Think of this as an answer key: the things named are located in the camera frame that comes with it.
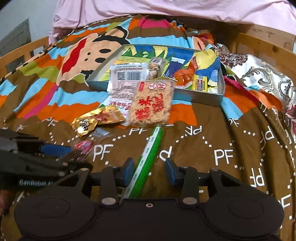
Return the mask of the person's left hand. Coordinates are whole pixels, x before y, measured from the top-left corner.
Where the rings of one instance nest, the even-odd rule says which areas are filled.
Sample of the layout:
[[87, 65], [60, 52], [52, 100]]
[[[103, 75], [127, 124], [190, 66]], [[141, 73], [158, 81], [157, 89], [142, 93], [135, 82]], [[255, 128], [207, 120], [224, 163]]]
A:
[[0, 192], [0, 216], [9, 211], [9, 208], [15, 198], [16, 193], [9, 190]]

